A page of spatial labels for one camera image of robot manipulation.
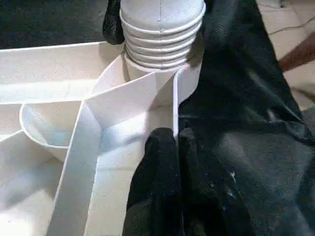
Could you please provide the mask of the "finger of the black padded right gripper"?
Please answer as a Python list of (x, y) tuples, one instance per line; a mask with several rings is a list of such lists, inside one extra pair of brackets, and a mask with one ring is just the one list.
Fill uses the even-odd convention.
[(107, 43), (120, 45), (125, 41), (120, 19), (120, 0), (109, 0), (103, 20), (102, 34)]
[(247, 6), (242, 0), (206, 0), (202, 37), (206, 53), (215, 53), (242, 41)]

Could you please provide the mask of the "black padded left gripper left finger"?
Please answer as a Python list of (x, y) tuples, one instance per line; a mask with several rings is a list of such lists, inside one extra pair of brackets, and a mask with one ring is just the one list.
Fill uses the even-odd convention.
[(179, 157), (173, 131), (153, 130), (130, 184), (124, 236), (179, 236), (182, 203)]

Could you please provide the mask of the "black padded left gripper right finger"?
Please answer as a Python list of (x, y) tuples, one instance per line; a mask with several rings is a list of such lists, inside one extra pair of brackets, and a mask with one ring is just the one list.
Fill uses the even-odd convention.
[(179, 159), (185, 235), (255, 235), (231, 173), (191, 128), (179, 133)]

